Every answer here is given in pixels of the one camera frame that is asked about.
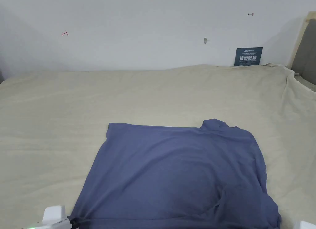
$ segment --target t-shirt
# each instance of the t-shirt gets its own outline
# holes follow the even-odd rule
[[[253,135],[109,123],[70,218],[80,228],[279,228]]]

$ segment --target sign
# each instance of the sign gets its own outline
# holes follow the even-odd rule
[[[259,65],[263,47],[237,48],[234,66]]]

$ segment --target mattress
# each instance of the mattress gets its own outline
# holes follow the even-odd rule
[[[282,228],[316,224],[316,93],[283,66],[29,74],[0,84],[0,224],[22,228],[45,207],[67,214],[109,122],[251,132]]]

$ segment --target white wall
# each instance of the white wall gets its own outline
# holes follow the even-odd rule
[[[316,0],[0,0],[0,71],[232,66],[238,47],[287,65],[311,10]]]

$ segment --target red marking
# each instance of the red marking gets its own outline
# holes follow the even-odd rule
[[[66,34],[67,36],[69,36],[68,33],[67,33],[67,31],[66,31],[65,33],[63,33],[63,32],[61,33],[62,36],[63,36],[64,34]]]

